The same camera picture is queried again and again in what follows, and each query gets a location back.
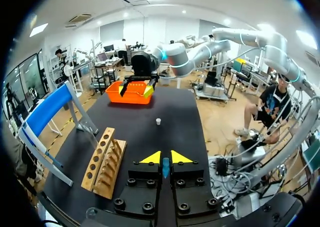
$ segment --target black t-shirt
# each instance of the black t-shirt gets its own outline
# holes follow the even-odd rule
[[[288,101],[290,101],[290,95],[288,92],[281,93],[278,89],[278,85],[271,85],[261,94],[262,110],[266,112],[273,120],[276,120],[282,109],[285,107]],[[288,117],[291,111],[291,102],[285,107],[281,118],[284,120]]]

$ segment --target black table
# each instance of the black table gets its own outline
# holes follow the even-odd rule
[[[120,196],[128,178],[132,161],[162,151],[171,158],[171,150],[199,161],[203,165],[206,183],[210,183],[208,156],[201,120],[193,94],[186,89],[157,87],[148,105],[111,103],[103,94],[87,111],[99,129],[99,140],[106,127],[115,128],[115,138],[127,141],[127,147],[117,176],[113,199]],[[156,125],[161,118],[161,125]],[[90,207],[114,210],[113,200],[103,198],[81,187],[84,173],[94,149],[82,131],[75,128],[63,143],[56,159],[63,164],[63,173],[74,181],[69,187],[49,173],[44,192],[62,211],[81,223]],[[159,227],[175,226],[175,208],[169,177],[163,181],[158,205]]]

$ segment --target man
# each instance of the man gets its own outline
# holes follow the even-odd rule
[[[287,123],[287,118],[289,117],[291,111],[290,96],[287,91],[287,86],[290,80],[284,75],[279,74],[278,84],[269,86],[260,96],[258,100],[258,105],[253,103],[248,103],[244,109],[244,128],[234,130],[234,133],[238,136],[247,137],[249,134],[249,125],[251,122],[251,116],[254,120],[262,121],[264,125],[269,129],[271,126],[274,128],[277,125],[281,127],[285,126]],[[277,123],[274,121],[277,119],[278,115],[281,114]],[[273,134],[269,135],[263,141],[265,144],[275,144],[279,141],[280,128],[278,128]]]
[[[65,82],[69,78],[65,74],[65,65],[68,61],[66,61],[66,56],[62,55],[62,50],[59,48],[56,50],[55,55],[58,57],[58,64],[60,67],[61,77],[55,80],[55,83],[58,85],[59,83]]]
[[[12,161],[15,172],[22,177],[39,182],[42,176],[37,170],[37,159],[26,149],[26,146],[16,139],[5,121],[0,122],[3,146]]]
[[[118,57],[122,58],[121,64],[122,66],[124,65],[128,65],[128,55],[127,55],[127,44],[126,44],[126,39],[123,38],[122,42],[119,43],[118,46],[119,50],[118,50]]]

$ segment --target orange plastic crate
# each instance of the orange plastic crate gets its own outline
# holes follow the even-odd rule
[[[126,103],[126,104],[140,104],[147,105],[151,100],[151,96],[144,97],[144,92],[147,84],[143,81],[135,81],[128,84],[126,92],[121,97],[119,94],[119,85],[122,81],[112,83],[105,92],[108,94],[111,102]]]

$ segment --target wooden rack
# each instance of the wooden rack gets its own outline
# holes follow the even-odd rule
[[[106,128],[86,168],[81,187],[112,199],[127,142],[114,139],[115,129]]]

